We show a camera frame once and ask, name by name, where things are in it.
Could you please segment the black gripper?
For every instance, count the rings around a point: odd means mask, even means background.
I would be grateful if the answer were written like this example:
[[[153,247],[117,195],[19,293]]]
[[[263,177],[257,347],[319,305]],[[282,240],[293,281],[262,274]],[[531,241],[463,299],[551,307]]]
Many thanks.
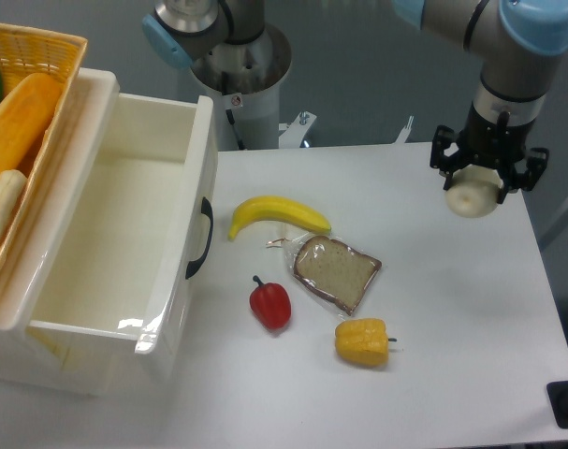
[[[444,189],[449,190],[457,173],[475,165],[496,168],[502,186],[496,202],[502,204],[509,194],[530,192],[547,168],[549,150],[532,148],[525,157],[526,139],[534,121],[512,124],[507,111],[489,121],[471,104],[464,128],[456,133],[452,128],[438,125],[431,142],[430,167],[444,177]],[[516,163],[522,161],[522,172]]]

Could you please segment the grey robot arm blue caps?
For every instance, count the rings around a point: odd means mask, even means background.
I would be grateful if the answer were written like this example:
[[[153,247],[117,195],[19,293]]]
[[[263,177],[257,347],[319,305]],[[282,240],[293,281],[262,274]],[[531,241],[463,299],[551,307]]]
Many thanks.
[[[439,126],[430,165],[444,177],[447,203],[463,215],[530,191],[548,152],[526,138],[568,50],[568,1],[397,1],[396,14],[418,29],[482,58],[464,128]],[[159,1],[142,21],[155,53],[191,70],[223,95],[256,94],[291,65],[285,36],[267,24],[260,1]]]

